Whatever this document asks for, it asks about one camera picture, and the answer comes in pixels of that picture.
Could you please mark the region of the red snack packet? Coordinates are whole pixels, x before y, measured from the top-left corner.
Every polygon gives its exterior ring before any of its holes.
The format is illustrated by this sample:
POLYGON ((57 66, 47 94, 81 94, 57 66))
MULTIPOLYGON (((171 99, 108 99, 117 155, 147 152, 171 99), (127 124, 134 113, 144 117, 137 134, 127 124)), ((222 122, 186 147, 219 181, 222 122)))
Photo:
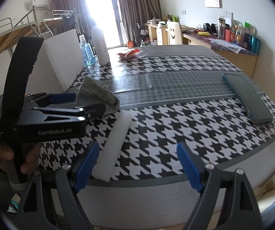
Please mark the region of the red snack packet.
POLYGON ((142 51, 140 49, 129 49, 124 53, 118 53, 119 61, 127 61, 137 57, 142 51))

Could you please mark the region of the wooden desk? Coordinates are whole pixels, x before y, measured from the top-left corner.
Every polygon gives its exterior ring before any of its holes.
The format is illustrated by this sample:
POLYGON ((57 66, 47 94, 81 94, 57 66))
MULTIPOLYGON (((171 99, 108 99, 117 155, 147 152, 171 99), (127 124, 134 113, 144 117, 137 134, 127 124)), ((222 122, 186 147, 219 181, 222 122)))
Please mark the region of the wooden desk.
MULTIPOLYGON (((158 26, 157 24, 145 23, 144 26, 146 30, 148 30, 149 38, 152 43, 154 40, 158 40, 159 45, 167 45, 169 43, 168 29, 165 25, 158 26)), ((193 28, 182 25, 181 30, 184 45, 196 45, 209 48, 220 56, 226 58, 228 61, 240 68, 247 76, 252 78, 258 56, 246 49, 241 50, 240 53, 234 53, 221 45, 212 43, 211 40, 216 39, 216 37, 198 35, 196 30, 193 28)))

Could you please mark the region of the white foam sheet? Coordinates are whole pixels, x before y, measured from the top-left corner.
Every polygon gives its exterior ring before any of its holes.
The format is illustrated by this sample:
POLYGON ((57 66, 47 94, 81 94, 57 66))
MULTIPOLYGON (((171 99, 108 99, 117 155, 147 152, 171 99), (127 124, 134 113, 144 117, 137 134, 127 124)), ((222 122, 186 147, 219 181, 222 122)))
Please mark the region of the white foam sheet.
POLYGON ((132 119, 133 114, 131 112, 121 111, 93 169, 92 176, 95 179, 106 183, 110 182, 132 119))

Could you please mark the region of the grey sock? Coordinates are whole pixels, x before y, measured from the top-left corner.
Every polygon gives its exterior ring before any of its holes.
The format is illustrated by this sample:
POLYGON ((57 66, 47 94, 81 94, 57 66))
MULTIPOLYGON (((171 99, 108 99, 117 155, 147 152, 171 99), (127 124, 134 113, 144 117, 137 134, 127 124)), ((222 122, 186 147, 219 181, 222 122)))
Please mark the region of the grey sock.
POLYGON ((119 110, 120 101, 105 85, 91 77, 86 77, 81 84, 76 101, 76 108, 85 108, 103 103, 106 107, 103 115, 110 115, 119 110))

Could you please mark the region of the brown left curtain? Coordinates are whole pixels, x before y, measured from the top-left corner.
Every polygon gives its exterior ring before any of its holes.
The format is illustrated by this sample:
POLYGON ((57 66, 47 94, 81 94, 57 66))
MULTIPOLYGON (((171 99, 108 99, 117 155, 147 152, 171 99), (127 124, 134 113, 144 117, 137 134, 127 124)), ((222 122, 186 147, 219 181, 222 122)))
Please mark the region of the brown left curtain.
POLYGON ((71 10, 81 15, 80 31, 88 39, 91 36, 91 22, 86 0, 51 0, 52 9, 71 10))

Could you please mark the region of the metal bunk bed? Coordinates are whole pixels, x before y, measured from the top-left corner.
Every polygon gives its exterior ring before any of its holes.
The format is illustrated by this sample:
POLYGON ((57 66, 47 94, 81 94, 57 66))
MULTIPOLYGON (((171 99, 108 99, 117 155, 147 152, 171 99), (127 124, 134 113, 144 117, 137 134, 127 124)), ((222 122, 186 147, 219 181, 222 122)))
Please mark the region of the metal bunk bed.
POLYGON ((11 28, 0 32, 0 54, 5 51, 13 51, 20 38, 22 37, 43 37, 47 38, 54 35, 54 30, 64 24, 66 19, 73 18, 73 10, 50 10, 47 7, 33 6, 16 24, 12 23, 11 18, 0 20, 0 23, 6 21, 0 26, 0 29, 10 26, 11 28), (50 18, 40 20, 37 17, 37 11, 44 9, 51 14, 50 18))

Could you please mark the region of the teal bottle on desk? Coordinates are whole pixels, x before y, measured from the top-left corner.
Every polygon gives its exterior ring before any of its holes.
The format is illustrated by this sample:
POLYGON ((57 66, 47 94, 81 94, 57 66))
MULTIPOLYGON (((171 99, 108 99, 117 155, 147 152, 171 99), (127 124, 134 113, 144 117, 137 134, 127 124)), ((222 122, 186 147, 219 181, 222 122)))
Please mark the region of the teal bottle on desk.
POLYGON ((259 50, 261 47, 261 40, 256 36, 251 36, 251 52, 255 55, 259 55, 259 50))

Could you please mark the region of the papers on desk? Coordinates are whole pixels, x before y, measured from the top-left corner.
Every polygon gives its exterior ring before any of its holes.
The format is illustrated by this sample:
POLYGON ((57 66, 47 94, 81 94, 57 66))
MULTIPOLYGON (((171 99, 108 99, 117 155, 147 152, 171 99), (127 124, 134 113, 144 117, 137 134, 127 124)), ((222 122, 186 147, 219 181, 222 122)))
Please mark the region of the papers on desk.
POLYGON ((232 44, 230 42, 227 42, 227 41, 221 40, 221 39, 212 39, 212 40, 210 40, 210 43, 225 47, 236 54, 239 54, 242 50, 244 50, 244 48, 242 48, 241 46, 232 44))

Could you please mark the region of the houndstooth tablecloth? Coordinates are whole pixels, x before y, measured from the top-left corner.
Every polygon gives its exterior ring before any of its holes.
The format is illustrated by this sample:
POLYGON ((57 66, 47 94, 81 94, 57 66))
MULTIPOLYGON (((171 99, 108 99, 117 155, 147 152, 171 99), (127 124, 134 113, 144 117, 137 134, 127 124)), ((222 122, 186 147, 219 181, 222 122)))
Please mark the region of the houndstooth tablecloth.
POLYGON ((114 181, 150 180, 183 174, 176 145, 185 142, 203 161, 229 166, 265 151, 260 163, 275 165, 275 104, 239 68, 221 57, 145 57, 82 71, 70 85, 77 92, 87 77, 100 81, 133 115, 114 181), (222 79, 241 76, 269 109, 269 124, 253 124, 222 79))

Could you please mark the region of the blue sanitizer bottle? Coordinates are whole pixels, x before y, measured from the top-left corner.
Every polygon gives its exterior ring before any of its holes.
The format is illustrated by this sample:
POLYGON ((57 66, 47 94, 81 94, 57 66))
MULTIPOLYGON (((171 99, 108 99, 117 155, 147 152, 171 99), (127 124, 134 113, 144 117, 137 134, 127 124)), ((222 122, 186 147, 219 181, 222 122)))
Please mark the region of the blue sanitizer bottle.
POLYGON ((80 49, 83 54, 83 68, 86 69, 96 63, 95 56, 93 54, 90 44, 86 41, 84 35, 79 36, 80 49))

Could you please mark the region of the wall air conditioner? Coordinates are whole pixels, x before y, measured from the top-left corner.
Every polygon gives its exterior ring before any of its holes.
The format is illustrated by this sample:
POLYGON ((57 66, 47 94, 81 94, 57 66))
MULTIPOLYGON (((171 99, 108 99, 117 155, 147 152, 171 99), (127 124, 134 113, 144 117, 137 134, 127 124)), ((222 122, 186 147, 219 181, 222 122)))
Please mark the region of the wall air conditioner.
POLYGON ((48 8, 49 1, 48 0, 31 0, 28 3, 28 9, 31 10, 33 7, 35 8, 48 8))

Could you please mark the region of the brown curtain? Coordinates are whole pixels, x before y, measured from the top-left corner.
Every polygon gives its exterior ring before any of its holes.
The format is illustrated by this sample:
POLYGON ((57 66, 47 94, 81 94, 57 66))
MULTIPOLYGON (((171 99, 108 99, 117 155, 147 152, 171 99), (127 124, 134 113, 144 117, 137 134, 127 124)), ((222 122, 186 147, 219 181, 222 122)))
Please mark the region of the brown curtain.
POLYGON ((143 25, 149 19, 161 18, 159 0, 119 0, 122 23, 127 40, 133 41, 133 28, 137 23, 143 25))
POLYGON ((81 15, 80 31, 88 39, 91 36, 91 22, 86 0, 51 0, 52 9, 71 10, 81 15))

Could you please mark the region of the dark green smartphone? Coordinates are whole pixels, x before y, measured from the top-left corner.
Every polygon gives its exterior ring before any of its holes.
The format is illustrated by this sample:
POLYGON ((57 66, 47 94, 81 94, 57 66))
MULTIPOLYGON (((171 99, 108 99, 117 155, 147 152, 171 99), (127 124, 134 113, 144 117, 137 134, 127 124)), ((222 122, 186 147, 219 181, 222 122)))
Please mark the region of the dark green smartphone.
POLYGON ((241 75, 223 73, 222 80, 235 93, 253 124, 262 125, 273 121, 266 104, 241 75))

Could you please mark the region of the balcony glass door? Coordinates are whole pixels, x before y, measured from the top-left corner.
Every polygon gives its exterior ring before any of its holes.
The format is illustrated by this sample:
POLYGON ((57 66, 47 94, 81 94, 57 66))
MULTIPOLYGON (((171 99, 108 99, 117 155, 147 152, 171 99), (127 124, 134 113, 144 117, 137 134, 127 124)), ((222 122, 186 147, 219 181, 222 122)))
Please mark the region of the balcony glass door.
POLYGON ((91 19, 104 34, 109 49, 127 45, 119 0, 86 0, 91 19))

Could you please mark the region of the white pump lotion bottle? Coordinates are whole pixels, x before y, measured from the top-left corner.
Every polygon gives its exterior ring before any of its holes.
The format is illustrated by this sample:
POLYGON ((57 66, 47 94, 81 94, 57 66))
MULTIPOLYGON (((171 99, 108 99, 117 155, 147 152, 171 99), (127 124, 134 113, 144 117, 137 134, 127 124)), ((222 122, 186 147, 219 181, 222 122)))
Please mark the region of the white pump lotion bottle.
POLYGON ((104 66, 110 63, 110 57, 106 46, 104 34, 97 24, 92 25, 91 36, 99 64, 104 66))

